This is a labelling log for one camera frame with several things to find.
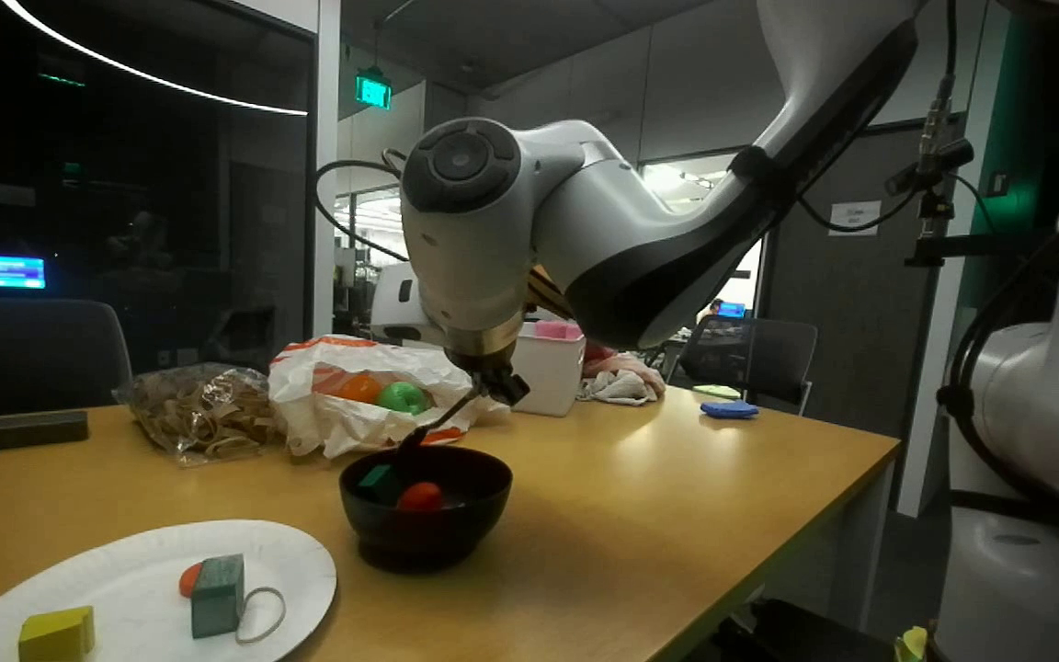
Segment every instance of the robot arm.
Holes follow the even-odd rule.
[[[872,122],[915,50],[915,0],[762,0],[788,103],[694,218],[664,213],[599,127],[463,118],[403,169],[403,237],[447,358],[504,399],[540,266],[589,337],[659,344],[702,308],[795,194]]]

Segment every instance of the black bowl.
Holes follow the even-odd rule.
[[[342,507],[358,529],[358,548],[370,565],[442,568],[479,548],[504,511],[510,472],[473,449],[379,451],[342,472]],[[436,511],[402,507],[414,483],[442,487]]]

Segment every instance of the plastic bag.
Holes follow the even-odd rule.
[[[255,366],[189,364],[144,370],[121,384],[152,443],[178,456],[233,456],[278,443],[268,380]]]
[[[387,399],[388,388],[418,388],[426,408]],[[436,344],[383,344],[358,333],[293,342],[268,366],[268,399],[293,456],[342,456],[354,449],[394,449],[403,435],[434,424],[470,392]],[[470,399],[426,441],[456,441],[494,399]]]

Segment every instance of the white plate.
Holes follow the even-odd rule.
[[[273,586],[288,599],[278,630],[258,643],[234,637],[190,638],[190,599],[178,578],[207,555],[242,555],[246,590]],[[282,658],[328,612],[337,568],[320,539],[278,521],[225,517],[147,529],[40,568],[0,594],[0,658],[19,658],[19,625],[40,611],[93,605],[93,662],[130,658]]]

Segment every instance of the computer monitor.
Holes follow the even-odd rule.
[[[0,255],[0,289],[49,289],[53,272],[40,255]]]

